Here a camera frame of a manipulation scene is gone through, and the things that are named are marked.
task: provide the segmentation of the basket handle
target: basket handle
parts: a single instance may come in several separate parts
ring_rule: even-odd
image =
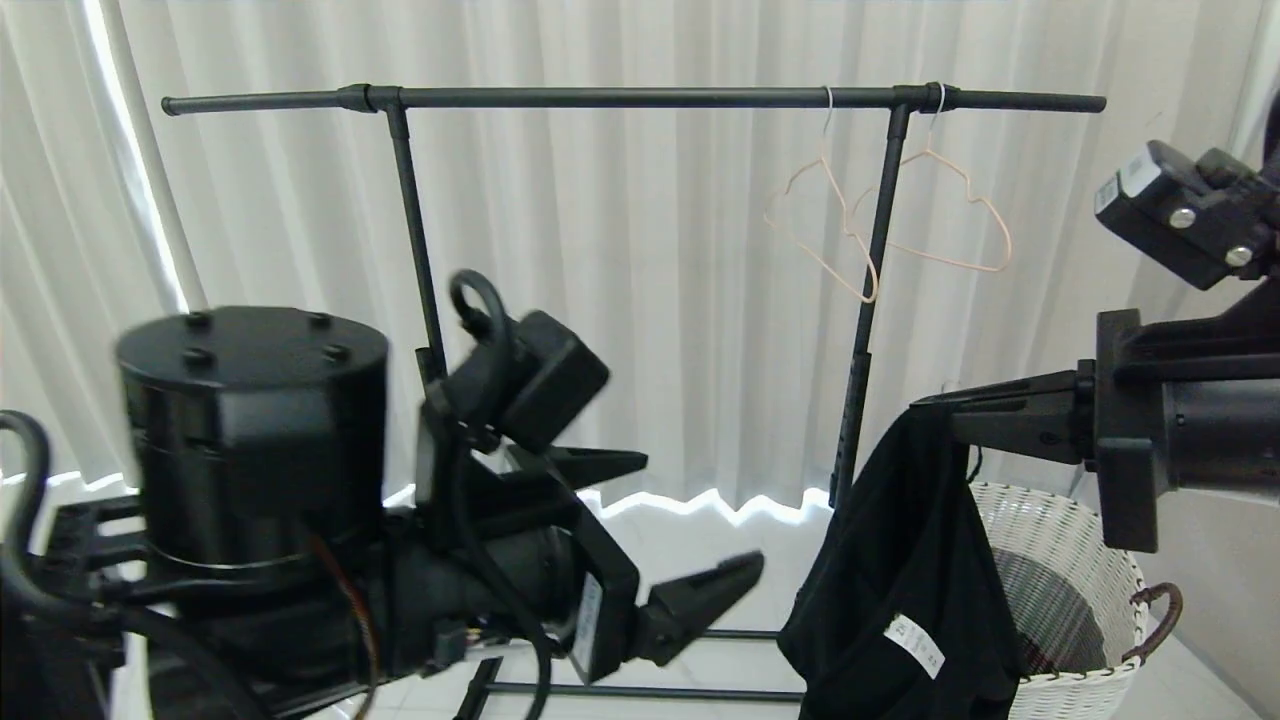
[[[1134,605],[1142,605],[1144,602],[1151,605],[1152,601],[1166,594],[1169,596],[1169,611],[1160,619],[1160,625],[1156,625],[1156,630],[1151,633],[1151,635],[1143,641],[1142,644],[1120,656],[1120,662],[1128,662],[1134,657],[1140,657],[1143,665],[1146,665],[1151,653],[1156,652],[1156,650],[1160,648],[1166,639],[1169,639],[1169,635],[1174,632],[1174,626],[1178,625],[1178,619],[1183,616],[1183,591],[1180,591],[1174,583],[1160,583],[1158,585],[1143,588],[1129,598],[1129,602]]]

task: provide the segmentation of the clothes rack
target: clothes rack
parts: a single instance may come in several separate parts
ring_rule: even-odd
[[[417,178],[410,150],[406,110],[415,108],[835,108],[883,109],[890,111],[884,158],[881,168],[876,215],[872,223],[872,264],[883,272],[893,195],[897,188],[902,145],[913,113],[933,114],[957,109],[1039,110],[1051,113],[1101,113],[1106,97],[1044,92],[993,92],[961,90],[937,82],[893,87],[430,87],[349,85],[332,91],[268,92],[210,97],[165,97],[161,109],[170,115],[237,110],[285,110],[334,108],[358,113],[385,113],[396,154],[404,217],[408,224],[413,269],[417,275],[428,347],[417,350],[424,386],[445,372],[435,284],[428,256]],[[868,268],[863,293],[870,295]],[[876,304],[863,304],[858,314],[840,441],[831,473],[829,503],[835,507],[842,488],[854,479],[863,414],[870,378],[872,323]],[[772,641],[776,633],[759,630],[712,630],[716,641]],[[492,693],[531,692],[531,684],[497,680],[500,659],[480,664],[458,708],[456,720],[476,720]],[[618,688],[609,685],[556,685],[553,692],[590,697],[682,698],[742,702],[799,702],[801,693],[762,691]]]

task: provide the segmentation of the white sticker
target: white sticker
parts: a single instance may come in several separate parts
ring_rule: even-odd
[[[1129,197],[1138,197],[1158,177],[1160,165],[1151,159],[1151,151],[1143,145],[1133,160],[1120,168],[1120,190]]]
[[[600,619],[604,588],[588,573],[582,582],[582,602],[577,606],[577,632],[573,633],[573,661],[584,675],[591,673],[591,651],[595,646],[595,624]]]
[[[1098,191],[1093,193],[1093,214],[1097,215],[1098,213],[1106,210],[1107,206],[1110,206],[1111,202],[1114,202],[1119,196],[1120,176],[1112,174],[1111,179],[1108,179],[1106,184],[1100,187]]]
[[[916,625],[915,620],[900,612],[888,624],[884,637],[909,652],[920,664],[920,667],[924,667],[924,671],[929,674],[929,679],[938,679],[938,670],[942,670],[946,657],[943,657],[942,651],[938,650],[938,644],[933,642],[933,638],[929,637],[929,633]]]

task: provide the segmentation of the pink wire hanger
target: pink wire hanger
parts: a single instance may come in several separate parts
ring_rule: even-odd
[[[818,261],[819,265],[822,265],[823,270],[826,270],[827,274],[833,277],[836,282],[838,282],[845,287],[845,290],[854,293],[855,297],[858,297],[863,302],[876,302],[876,299],[879,296],[879,272],[876,269],[876,264],[872,263],[872,252],[870,249],[867,247],[867,242],[863,240],[860,234],[858,234],[856,231],[849,228],[849,222],[850,218],[852,218],[852,213],[849,211],[849,204],[845,201],[845,193],[840,190],[840,183],[836,182],[836,174],[831,169],[831,161],[827,159],[827,129],[831,127],[831,115],[836,110],[836,99],[832,96],[829,86],[827,86],[826,90],[827,90],[827,120],[822,124],[822,137],[818,140],[818,158],[810,163],[806,163],[805,165],[801,165],[800,169],[792,173],[792,176],[787,179],[786,186],[769,195],[769,197],[764,201],[764,224],[769,225],[774,231],[786,234],[787,240],[790,240],[797,247],[808,252],[809,256],[812,256],[814,260]],[[769,217],[769,208],[773,206],[773,202],[777,201],[780,197],[788,196],[791,193],[791,187],[795,184],[797,179],[800,179],[800,176],[818,167],[823,169],[823,173],[827,176],[827,183],[831,186],[831,190],[836,192],[836,200],[840,201],[841,233],[845,237],[851,237],[855,241],[858,241],[858,247],[861,249],[863,258],[867,259],[867,269],[869,270],[869,275],[872,279],[870,295],[863,295],[861,292],[858,292],[858,290],[849,281],[846,281],[840,273],[836,272],[835,268],[828,265],[827,261],[822,259],[822,255],[819,255],[815,250],[813,250],[804,242],[800,242],[800,240],[796,238],[795,233],[792,233],[791,229],[787,228],[785,224],[774,222],[773,218]]]
[[[888,243],[892,245],[893,247],[897,247],[899,250],[905,250],[913,255],[919,255],[920,258],[928,258],[929,260],[937,260],[938,263],[946,263],[947,265],[955,265],[957,268],[968,268],[970,270],[980,270],[983,273],[998,273],[1005,268],[1007,268],[1009,264],[1012,263],[1014,260],[1014,236],[1012,233],[1009,232],[1009,225],[1005,224],[1005,219],[1000,217],[1000,211],[996,210],[995,205],[992,205],[991,199],[987,196],[973,195],[973,178],[969,177],[969,173],[960,169],[959,165],[956,165],[947,158],[943,158],[942,155],[938,155],[937,152],[933,151],[933,124],[938,122],[938,115],[942,114],[942,109],[946,106],[947,101],[946,83],[938,83],[938,85],[942,87],[942,99],[938,101],[938,109],[933,113],[933,119],[929,120],[929,135],[928,138],[924,141],[924,150],[920,150],[919,152],[906,158],[899,164],[899,167],[905,168],[908,164],[914,163],[920,158],[929,158],[941,163],[942,167],[947,168],[948,170],[964,178],[965,201],[969,205],[980,202],[983,206],[987,208],[987,211],[991,213],[991,217],[996,220],[996,224],[1000,225],[1000,232],[1005,236],[1005,259],[998,265],[977,265],[973,263],[954,260],[951,258],[942,258],[941,255],[933,255],[932,252],[925,252],[923,250],[916,250],[914,247],[908,247],[905,245],[899,245],[892,240],[888,241]],[[865,191],[863,191],[861,195],[858,196],[858,200],[854,202],[852,214],[858,213],[858,208],[863,204],[863,200],[867,199],[867,196],[870,195],[879,186],[873,184],[868,187]]]

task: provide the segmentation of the hanger hook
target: hanger hook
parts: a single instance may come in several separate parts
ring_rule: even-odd
[[[822,123],[822,136],[827,137],[827,128],[831,127],[831,115],[836,113],[836,96],[831,92],[831,86],[822,86],[827,91],[827,120]]]
[[[940,82],[938,87],[942,88],[942,97],[938,100],[938,106],[933,110],[933,119],[929,120],[929,135],[933,135],[933,126],[938,122],[938,115],[942,114],[942,109],[947,106],[947,83]]]

